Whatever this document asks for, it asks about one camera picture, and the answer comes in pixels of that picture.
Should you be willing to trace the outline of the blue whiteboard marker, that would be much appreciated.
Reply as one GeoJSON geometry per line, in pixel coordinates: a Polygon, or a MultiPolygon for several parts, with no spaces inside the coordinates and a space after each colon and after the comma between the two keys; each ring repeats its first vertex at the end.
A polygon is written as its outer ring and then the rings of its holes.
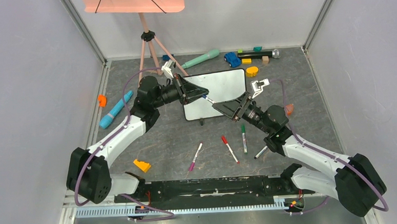
{"type": "Polygon", "coordinates": [[[202,98],[204,98],[205,100],[207,100],[208,102],[210,102],[212,104],[215,103],[211,98],[207,97],[206,95],[203,95],[202,98]]]}

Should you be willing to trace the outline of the black framed whiteboard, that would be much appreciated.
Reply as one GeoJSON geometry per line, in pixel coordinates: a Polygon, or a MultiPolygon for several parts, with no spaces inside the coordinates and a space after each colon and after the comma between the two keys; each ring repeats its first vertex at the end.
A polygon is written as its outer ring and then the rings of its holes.
{"type": "MultiPolygon", "coordinates": [[[[209,90],[207,95],[212,101],[228,101],[242,95],[246,91],[245,71],[236,68],[226,71],[191,75],[184,78],[198,86],[209,90]]],[[[212,104],[200,98],[183,107],[187,121],[218,117],[222,114],[212,108],[212,104]]]]}

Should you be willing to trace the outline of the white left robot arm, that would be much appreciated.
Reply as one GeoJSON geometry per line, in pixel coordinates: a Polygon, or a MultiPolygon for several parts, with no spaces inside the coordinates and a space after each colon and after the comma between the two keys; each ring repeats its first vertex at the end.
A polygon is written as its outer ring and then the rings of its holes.
{"type": "Polygon", "coordinates": [[[159,107],[178,101],[192,103],[209,94],[209,90],[173,76],[171,83],[163,86],[153,76],[139,82],[137,96],[128,115],[111,133],[87,149],[76,148],[71,153],[66,186],[74,192],[76,205],[81,196],[86,202],[101,203],[109,195],[127,194],[134,201],[146,196],[146,187],[133,174],[111,174],[112,163],[134,140],[147,133],[160,116],[159,107]]]}

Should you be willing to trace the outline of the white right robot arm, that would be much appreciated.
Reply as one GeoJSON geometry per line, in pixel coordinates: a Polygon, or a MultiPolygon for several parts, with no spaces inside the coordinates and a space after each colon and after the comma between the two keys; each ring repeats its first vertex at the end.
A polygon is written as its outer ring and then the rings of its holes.
{"type": "Polygon", "coordinates": [[[281,188],[286,193],[298,189],[321,193],[359,217],[371,209],[388,211],[383,197],[386,185],[365,155],[336,153],[303,139],[290,128],[283,107],[271,105],[263,111],[248,92],[212,107],[231,120],[243,119],[266,133],[264,142],[270,151],[306,165],[292,164],[282,173],[281,188]]]}

